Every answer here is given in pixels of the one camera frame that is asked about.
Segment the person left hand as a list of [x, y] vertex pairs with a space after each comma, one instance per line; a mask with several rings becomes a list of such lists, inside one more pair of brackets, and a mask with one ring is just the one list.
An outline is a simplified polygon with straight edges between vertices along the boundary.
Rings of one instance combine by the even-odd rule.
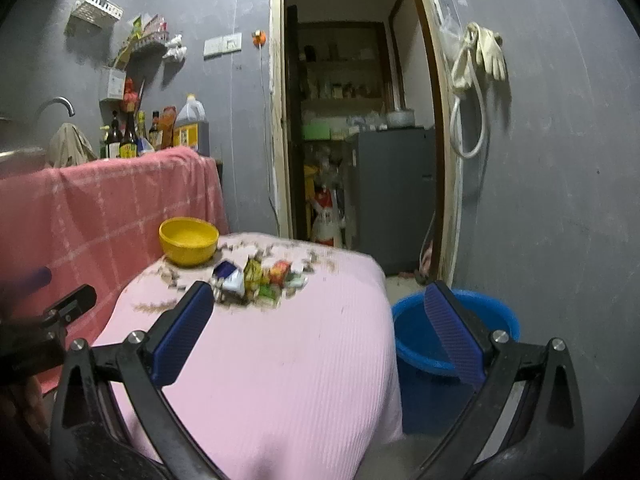
[[48, 429], [40, 382], [36, 376], [4, 382], [1, 385], [1, 413], [9, 419], [17, 417], [29, 424], [36, 434]]

